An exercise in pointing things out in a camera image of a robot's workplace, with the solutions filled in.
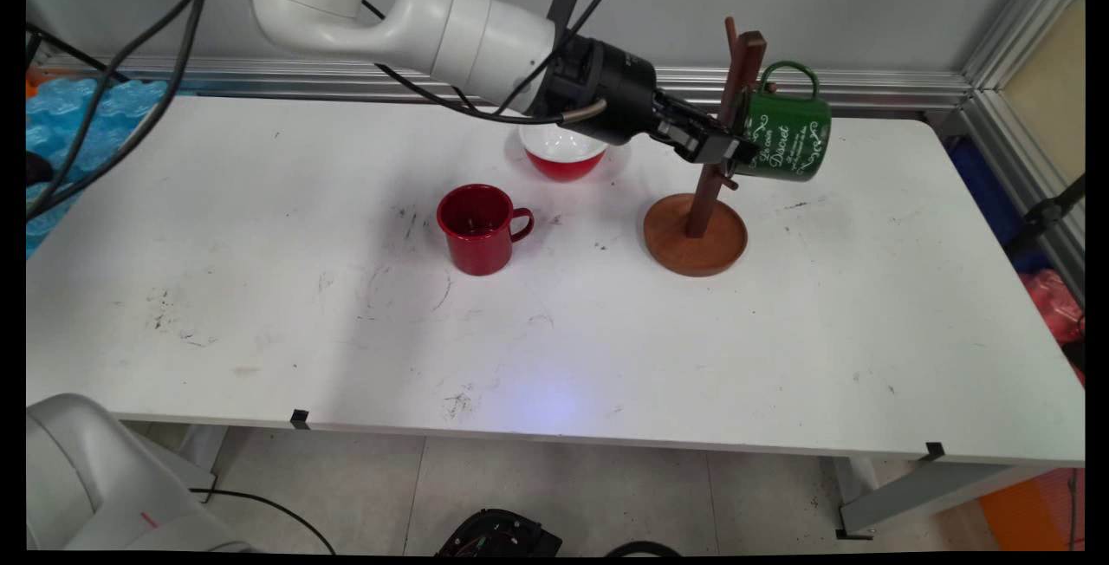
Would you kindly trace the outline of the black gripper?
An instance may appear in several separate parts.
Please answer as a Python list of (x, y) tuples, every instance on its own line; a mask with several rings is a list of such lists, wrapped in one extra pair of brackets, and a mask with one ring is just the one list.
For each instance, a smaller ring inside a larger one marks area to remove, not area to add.
[(613, 147), (648, 134), (693, 165), (749, 163), (757, 155), (756, 143), (668, 94), (647, 60), (592, 37), (572, 36), (559, 52), (559, 115), (562, 129)]

